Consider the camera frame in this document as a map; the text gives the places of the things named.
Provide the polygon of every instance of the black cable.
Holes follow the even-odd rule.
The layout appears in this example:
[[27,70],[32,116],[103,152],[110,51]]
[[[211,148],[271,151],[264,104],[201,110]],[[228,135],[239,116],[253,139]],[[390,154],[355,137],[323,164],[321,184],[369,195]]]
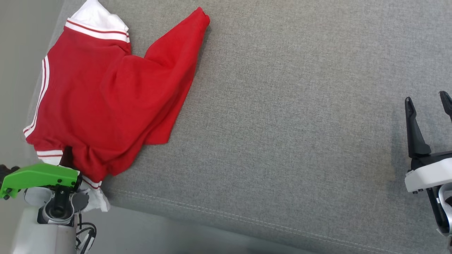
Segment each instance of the black cable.
[[80,230],[82,229],[82,212],[79,212],[79,225],[80,225]]
[[91,241],[91,238],[92,238],[92,235],[88,234],[88,239],[86,240],[86,243],[83,246],[82,251],[80,252],[80,254],[85,254],[86,248],[88,247],[89,242]]
[[82,222],[82,223],[79,223],[79,225],[80,226],[82,226],[82,225],[90,225],[91,227],[94,228],[95,234],[97,234],[97,228],[96,228],[96,226],[93,223],[91,223],[91,222]]
[[91,222],[81,222],[81,215],[79,214],[79,220],[80,220],[80,223],[77,225],[77,226],[79,226],[80,228],[82,228],[82,226],[83,225],[88,225],[89,227],[86,227],[86,228],[84,228],[84,229],[81,229],[80,231],[78,231],[75,235],[80,235],[81,233],[83,233],[83,232],[85,232],[85,231],[88,231],[88,237],[86,238],[86,241],[85,241],[85,244],[83,245],[83,248],[81,249],[81,252],[80,252],[80,254],[85,254],[85,251],[86,251],[86,248],[88,247],[88,245],[89,245],[89,242],[91,241],[91,239],[95,239],[96,238],[96,235],[97,235],[97,228],[96,228],[96,226],[93,224],[93,223],[91,223]]
[[78,231],[77,234],[75,234],[75,235],[80,235],[81,233],[83,233],[83,232],[85,232],[85,231],[88,231],[88,230],[92,230],[92,231],[94,232],[94,234],[95,234],[95,232],[96,232],[96,231],[94,231],[94,228],[92,228],[92,227],[87,227],[87,228],[84,228],[84,229]]

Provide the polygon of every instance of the clothing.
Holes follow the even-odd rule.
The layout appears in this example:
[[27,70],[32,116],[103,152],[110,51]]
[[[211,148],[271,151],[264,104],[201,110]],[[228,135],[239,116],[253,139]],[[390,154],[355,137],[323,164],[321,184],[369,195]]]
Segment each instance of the clothing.
[[98,188],[142,145],[167,143],[209,22],[198,8],[139,57],[124,22],[86,1],[42,61],[36,113],[24,129],[38,158],[57,165],[71,146],[75,167]]

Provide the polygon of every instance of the gray upholstery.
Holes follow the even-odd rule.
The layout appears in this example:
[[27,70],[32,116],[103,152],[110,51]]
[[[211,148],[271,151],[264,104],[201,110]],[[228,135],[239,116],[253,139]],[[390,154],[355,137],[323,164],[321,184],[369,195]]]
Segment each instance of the gray upholstery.
[[113,205],[320,254],[445,253],[405,189],[404,98],[432,150],[452,149],[449,1],[100,2],[139,56],[197,6],[211,18],[169,143],[106,179]]

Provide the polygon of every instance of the red stripe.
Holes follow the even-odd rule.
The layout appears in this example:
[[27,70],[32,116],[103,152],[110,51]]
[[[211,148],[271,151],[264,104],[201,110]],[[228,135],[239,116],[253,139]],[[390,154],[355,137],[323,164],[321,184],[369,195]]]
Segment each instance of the red stripe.
[[85,179],[83,179],[83,181],[85,183],[87,183],[89,186],[91,186],[93,189],[98,189],[100,186],[94,187],[93,185],[91,185],[90,183],[88,183]]
[[90,31],[96,32],[96,33],[120,33],[120,34],[124,34],[124,35],[126,35],[127,37],[129,37],[129,36],[128,36],[126,33],[124,33],[124,32],[119,32],[119,31],[99,31],[99,30],[94,30],[94,29],[91,29],[91,28],[82,26],[82,25],[77,24],[77,23],[75,23],[75,22],[72,22],[72,21],[70,21],[70,20],[67,20],[67,22],[69,22],[69,23],[71,23],[71,24],[73,24],[73,25],[79,26],[79,27],[81,27],[81,28],[84,28],[84,29],[86,29],[86,30],[90,30]]
[[41,101],[42,101],[41,96],[42,96],[42,93],[44,92],[44,90],[46,89],[46,79],[47,79],[46,59],[44,59],[43,61],[44,61],[44,76],[43,76],[42,78],[44,79],[44,86],[42,87],[41,93],[39,94],[39,97],[38,97],[38,104],[36,105],[36,121],[34,121],[33,125],[30,126],[30,128],[29,128],[28,130],[30,130],[31,128],[33,128],[34,125],[36,124],[36,122],[38,121],[39,99],[41,99]]
[[61,154],[57,154],[57,155],[38,155],[38,157],[61,157]]

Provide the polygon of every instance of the seam stitching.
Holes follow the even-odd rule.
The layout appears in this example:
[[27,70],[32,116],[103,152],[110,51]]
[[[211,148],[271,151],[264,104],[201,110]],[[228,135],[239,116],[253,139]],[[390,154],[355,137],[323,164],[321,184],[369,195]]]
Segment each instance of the seam stitching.
[[[115,192],[114,190],[120,191],[120,192],[124,192],[124,193],[130,193],[130,194],[133,194],[133,195],[127,195],[127,194],[123,194],[123,193],[118,193],[118,192]],[[117,193],[117,194],[124,195],[124,196],[129,196],[129,197],[133,197],[133,198],[140,198],[140,199],[145,199],[145,200],[149,200],[149,201],[160,202],[160,203],[167,204],[167,205],[187,208],[187,209],[190,209],[190,210],[195,210],[195,211],[198,211],[198,212],[204,212],[204,213],[208,213],[208,214],[212,214],[212,215],[226,217],[226,218],[230,218],[230,219],[234,219],[234,220],[238,220],[238,221],[244,221],[244,222],[248,222],[248,223],[259,225],[259,226],[268,227],[268,228],[279,230],[279,231],[284,231],[284,232],[288,232],[288,233],[292,233],[292,234],[296,234],[296,235],[302,235],[302,236],[305,236],[305,237],[310,237],[310,238],[313,238],[313,239],[322,240],[322,241],[326,241],[326,242],[330,242],[330,243],[338,244],[338,245],[343,245],[343,246],[347,246],[347,247],[357,248],[357,249],[361,249],[361,250],[365,250],[365,251],[371,251],[371,252],[374,252],[374,253],[380,253],[380,252],[376,252],[376,251],[370,250],[370,249],[377,249],[377,250],[385,251],[385,252],[389,252],[389,253],[400,254],[398,252],[394,252],[394,251],[390,251],[390,250],[386,250],[386,249],[380,249],[380,248],[371,247],[371,246],[368,246],[368,245],[361,245],[361,244],[357,244],[357,243],[354,243],[354,242],[349,242],[349,241],[345,241],[345,240],[339,240],[339,239],[335,239],[335,238],[331,238],[331,237],[327,237],[327,236],[323,236],[323,235],[318,235],[318,234],[302,231],[302,230],[299,230],[299,229],[294,229],[294,228],[290,228],[290,227],[286,227],[286,226],[281,226],[281,225],[278,225],[278,224],[274,224],[274,223],[270,223],[270,222],[266,222],[266,221],[260,221],[260,220],[257,220],[257,219],[253,219],[253,218],[249,218],[249,217],[245,217],[245,216],[241,216],[241,215],[236,215],[236,214],[232,214],[232,213],[228,213],[228,212],[223,212],[223,211],[219,211],[219,210],[215,210],[215,209],[210,209],[210,208],[200,207],[200,206],[191,205],[191,204],[187,204],[187,203],[183,203],[183,202],[178,202],[178,201],[174,201],[174,200],[170,200],[170,199],[166,199],[166,198],[159,198],[159,197],[155,197],[155,196],[151,196],[151,195],[146,195],[146,194],[126,191],[126,190],[121,190],[121,189],[113,189],[113,190],[105,190],[105,191],[106,192]],[[189,208],[189,207],[185,207],[185,206],[181,206],[181,205],[176,205],[176,204],[172,204],[172,203],[167,203],[167,202],[163,202],[163,201],[159,201],[159,200],[152,200],[152,199],[149,199],[149,198],[141,198],[139,196],[149,197],[149,198],[159,199],[159,200],[165,200],[165,201],[168,201],[168,202],[172,202],[172,203],[176,203],[176,204],[182,204],[182,205],[186,205],[186,206],[190,206],[190,207],[196,207],[196,208],[199,208],[199,209],[209,210],[209,211],[216,212],[216,213],[207,212],[207,211],[203,211],[203,210],[199,210],[199,209],[193,209],[193,208]],[[226,214],[226,215],[230,215],[230,216],[234,216],[234,217],[225,216],[225,215],[221,215],[221,214],[217,214],[217,213],[222,213],[222,214]],[[271,226],[268,226],[268,225],[277,226],[277,227],[281,227],[281,228],[284,228],[284,229],[279,229],[279,228],[271,227]],[[358,246],[362,246],[362,247],[366,247],[366,248],[370,248],[370,249],[362,249],[362,248],[359,248],[357,246],[345,245],[345,244],[333,242],[333,241],[330,241],[330,240],[321,239],[319,237],[327,238],[327,239],[330,239],[330,240],[343,242],[343,243],[347,243],[347,244],[358,245]]]

